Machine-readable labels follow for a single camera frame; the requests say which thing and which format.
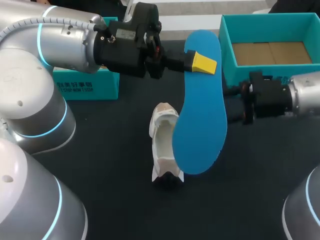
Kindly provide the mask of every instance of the shoe insole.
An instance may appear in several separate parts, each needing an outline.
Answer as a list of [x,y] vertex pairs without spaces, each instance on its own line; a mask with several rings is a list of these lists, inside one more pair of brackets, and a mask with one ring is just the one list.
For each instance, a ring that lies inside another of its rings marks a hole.
[[195,50],[217,62],[214,75],[184,72],[184,104],[172,137],[173,154],[179,168],[187,174],[200,174],[215,162],[227,134],[221,48],[213,32],[198,30],[187,38],[184,51],[187,50]]

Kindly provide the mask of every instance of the black mat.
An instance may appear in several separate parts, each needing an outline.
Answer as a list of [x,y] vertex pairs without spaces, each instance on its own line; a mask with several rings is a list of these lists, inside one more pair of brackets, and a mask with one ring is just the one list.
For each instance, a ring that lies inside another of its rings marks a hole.
[[36,159],[83,201],[87,240],[285,240],[282,207],[320,162],[320,120],[230,125],[210,170],[178,190],[155,188],[150,118],[159,102],[180,111],[183,100],[184,75],[168,70],[161,80],[121,76],[117,101],[68,102],[73,139]]

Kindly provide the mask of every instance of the teal cardboard box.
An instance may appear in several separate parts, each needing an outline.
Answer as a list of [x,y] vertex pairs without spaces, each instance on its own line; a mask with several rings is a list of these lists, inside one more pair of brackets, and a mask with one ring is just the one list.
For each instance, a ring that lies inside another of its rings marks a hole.
[[[104,17],[108,25],[116,17]],[[67,69],[53,71],[53,80],[65,100],[115,100],[118,99],[120,74],[100,68],[89,74]]]
[[219,31],[228,86],[262,71],[282,80],[320,71],[320,20],[315,13],[223,15]]

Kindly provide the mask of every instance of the blue led ring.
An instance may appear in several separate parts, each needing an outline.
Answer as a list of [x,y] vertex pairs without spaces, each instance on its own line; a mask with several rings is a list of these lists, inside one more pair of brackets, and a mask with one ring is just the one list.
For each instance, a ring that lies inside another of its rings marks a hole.
[[47,132],[45,132],[45,133],[43,133],[43,134],[35,135],[35,136],[23,135],[23,134],[20,134],[20,133],[18,133],[18,132],[17,132],[17,134],[19,134],[20,136],[25,137],[25,138],[38,138],[38,137],[43,137],[43,136],[45,136],[45,135],[48,135],[48,134],[52,133],[54,130],[56,130],[56,129],[62,124],[62,122],[63,122],[63,121],[65,120],[65,118],[66,118],[66,115],[67,115],[67,102],[66,102],[65,99],[63,99],[63,100],[64,100],[64,104],[65,104],[64,115],[63,115],[61,121],[60,121],[54,128],[52,128],[50,131],[47,131]]
[[58,188],[59,188],[59,204],[58,204],[58,209],[56,211],[56,214],[55,214],[55,217],[53,219],[53,222],[49,228],[49,230],[46,232],[46,234],[44,235],[44,237],[41,239],[41,240],[47,240],[48,237],[50,236],[50,234],[52,233],[52,231],[54,230],[56,224],[57,224],[57,221],[59,219],[59,215],[60,215],[60,212],[61,212],[61,207],[62,207],[62,191],[61,191],[61,186],[59,184],[59,181],[58,179],[54,176],[55,180],[56,180],[56,183],[58,184]]
[[[56,6],[51,6],[49,7],[42,15],[42,17],[46,17],[47,14],[50,12],[51,9],[54,9]],[[41,37],[41,30],[42,30],[42,23],[39,24],[39,27],[38,27],[38,33],[37,33],[37,36],[36,36],[36,45],[38,47],[38,52],[39,52],[39,56],[41,58],[41,60],[47,64],[48,66],[50,66],[50,64],[48,64],[42,54],[42,51],[41,51],[41,44],[40,44],[40,37]]]

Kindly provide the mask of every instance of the white shoe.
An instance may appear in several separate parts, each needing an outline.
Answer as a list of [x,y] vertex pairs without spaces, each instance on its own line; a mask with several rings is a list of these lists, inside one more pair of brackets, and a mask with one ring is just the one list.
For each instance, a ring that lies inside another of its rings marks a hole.
[[184,182],[184,173],[178,167],[172,149],[172,135],[178,116],[169,103],[159,103],[153,111],[149,126],[153,154],[152,182],[167,172]]

